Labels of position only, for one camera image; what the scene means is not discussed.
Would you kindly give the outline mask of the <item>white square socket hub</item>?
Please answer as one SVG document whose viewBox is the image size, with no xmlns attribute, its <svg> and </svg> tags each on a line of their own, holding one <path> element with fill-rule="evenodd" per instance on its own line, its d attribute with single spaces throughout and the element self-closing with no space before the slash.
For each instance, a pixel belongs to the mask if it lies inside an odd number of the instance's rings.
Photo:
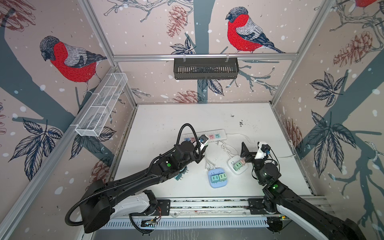
<svg viewBox="0 0 384 240">
<path fill-rule="evenodd" d="M 241 158 L 240 155 L 235 155 L 232 158 L 228 160 L 228 166 L 230 170 L 235 174 L 235 175 L 241 175 L 244 173 L 249 165 L 246 163 L 244 158 Z"/>
</svg>

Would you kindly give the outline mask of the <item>white multicolour power strip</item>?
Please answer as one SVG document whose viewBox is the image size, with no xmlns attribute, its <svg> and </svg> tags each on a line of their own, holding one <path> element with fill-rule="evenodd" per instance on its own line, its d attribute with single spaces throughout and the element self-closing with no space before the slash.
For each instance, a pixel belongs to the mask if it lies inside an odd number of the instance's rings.
<svg viewBox="0 0 384 240">
<path fill-rule="evenodd" d="M 205 132 L 196 132 L 196 134 L 198 138 L 201 135 L 205 135 L 209 139 L 208 142 L 225 141 L 227 139 L 227 134 L 224 129 L 205 131 Z M 181 135 L 181 141 L 190 141 L 193 143 L 196 140 L 197 139 L 195 138 L 193 133 Z"/>
</svg>

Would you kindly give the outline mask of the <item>blue square socket hub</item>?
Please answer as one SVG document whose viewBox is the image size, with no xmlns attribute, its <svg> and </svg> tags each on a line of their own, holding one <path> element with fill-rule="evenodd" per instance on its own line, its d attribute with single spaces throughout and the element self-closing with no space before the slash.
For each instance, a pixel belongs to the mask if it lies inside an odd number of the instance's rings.
<svg viewBox="0 0 384 240">
<path fill-rule="evenodd" d="M 227 185 L 228 177 L 222 168 L 209 170 L 208 178 L 210 186 L 214 189 L 222 188 Z"/>
</svg>

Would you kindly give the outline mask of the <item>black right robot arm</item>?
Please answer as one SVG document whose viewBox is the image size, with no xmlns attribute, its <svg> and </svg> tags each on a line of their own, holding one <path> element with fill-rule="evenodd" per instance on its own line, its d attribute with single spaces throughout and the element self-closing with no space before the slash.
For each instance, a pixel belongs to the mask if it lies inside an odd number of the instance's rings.
<svg viewBox="0 0 384 240">
<path fill-rule="evenodd" d="M 310 204 L 298 196 L 279 178 L 279 163 L 268 162 L 271 147 L 258 142 L 258 151 L 251 152 L 242 142 L 241 157 L 251 163 L 254 179 L 263 187 L 263 205 L 266 212 L 288 217 L 317 240 L 365 240 L 357 223 L 350 219 L 341 220 Z"/>
</svg>

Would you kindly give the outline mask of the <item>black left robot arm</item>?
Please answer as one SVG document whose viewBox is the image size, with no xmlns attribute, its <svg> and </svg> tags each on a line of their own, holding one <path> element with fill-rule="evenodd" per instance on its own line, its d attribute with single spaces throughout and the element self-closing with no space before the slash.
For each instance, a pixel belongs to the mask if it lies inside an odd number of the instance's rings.
<svg viewBox="0 0 384 240">
<path fill-rule="evenodd" d="M 198 136 L 193 132 L 194 142 L 182 142 L 181 135 L 178 134 L 171 150 L 155 157 L 146 169 L 116 181 L 93 182 L 82 198 L 68 210 L 65 223 L 71 227 L 83 226 L 85 233 L 92 233 L 110 220 L 120 202 L 139 191 L 143 191 L 142 196 L 148 204 L 141 212 L 148 215 L 155 211 L 158 202 L 148 187 L 176 177 L 192 162 L 199 163 L 208 146 L 209 137 L 206 135 Z"/>
</svg>

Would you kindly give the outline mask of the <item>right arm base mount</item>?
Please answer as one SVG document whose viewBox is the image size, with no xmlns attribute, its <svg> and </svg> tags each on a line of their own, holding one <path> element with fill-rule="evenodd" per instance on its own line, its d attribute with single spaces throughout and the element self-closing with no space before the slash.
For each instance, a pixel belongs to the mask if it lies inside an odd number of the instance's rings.
<svg viewBox="0 0 384 240">
<path fill-rule="evenodd" d="M 250 198 L 248 199 L 249 206 L 247 207 L 250 210 L 251 215 L 268 215 L 266 211 L 265 200 L 263 198 Z"/>
</svg>

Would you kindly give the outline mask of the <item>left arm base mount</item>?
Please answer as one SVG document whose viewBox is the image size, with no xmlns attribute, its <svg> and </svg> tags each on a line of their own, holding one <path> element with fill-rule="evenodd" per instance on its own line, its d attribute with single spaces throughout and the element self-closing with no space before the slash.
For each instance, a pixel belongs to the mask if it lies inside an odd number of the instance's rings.
<svg viewBox="0 0 384 240">
<path fill-rule="evenodd" d="M 150 201 L 149 207 L 143 212 L 145 216 L 168 216 L 170 214 L 170 200 Z"/>
</svg>

